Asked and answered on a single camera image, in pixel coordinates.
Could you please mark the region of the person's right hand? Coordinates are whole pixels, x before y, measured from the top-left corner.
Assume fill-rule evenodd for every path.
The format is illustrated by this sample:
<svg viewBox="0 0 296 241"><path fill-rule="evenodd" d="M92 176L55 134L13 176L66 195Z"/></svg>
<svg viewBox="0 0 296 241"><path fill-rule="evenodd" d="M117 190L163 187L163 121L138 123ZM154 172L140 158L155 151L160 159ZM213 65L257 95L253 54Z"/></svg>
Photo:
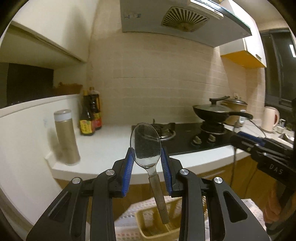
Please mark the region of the person's right hand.
<svg viewBox="0 0 296 241"><path fill-rule="evenodd" d="M275 183L268 194L267 203L263 210L263 219L265 223L272 224L277 221L285 221L290 216L290 206L281 207L277 196L278 184Z"/></svg>

